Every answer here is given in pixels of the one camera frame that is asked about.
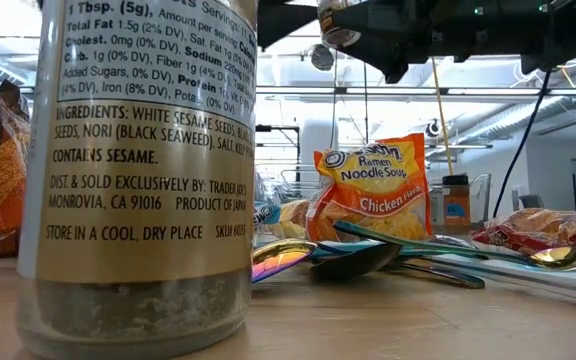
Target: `orange noodle package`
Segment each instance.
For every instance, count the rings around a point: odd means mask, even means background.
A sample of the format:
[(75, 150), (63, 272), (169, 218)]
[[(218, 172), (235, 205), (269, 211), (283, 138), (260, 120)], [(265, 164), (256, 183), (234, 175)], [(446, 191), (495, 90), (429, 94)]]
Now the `orange noodle package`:
[(432, 235), (424, 135), (378, 140), (358, 150), (315, 152), (322, 191), (307, 216), (312, 241), (355, 241), (333, 228), (348, 221), (412, 240)]

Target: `jar label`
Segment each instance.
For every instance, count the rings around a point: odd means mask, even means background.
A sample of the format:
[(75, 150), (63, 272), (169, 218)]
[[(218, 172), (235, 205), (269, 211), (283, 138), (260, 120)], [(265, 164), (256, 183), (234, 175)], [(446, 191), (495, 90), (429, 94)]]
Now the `jar label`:
[(254, 11), (53, 6), (63, 18), (44, 26), (22, 276), (148, 282), (250, 266)]

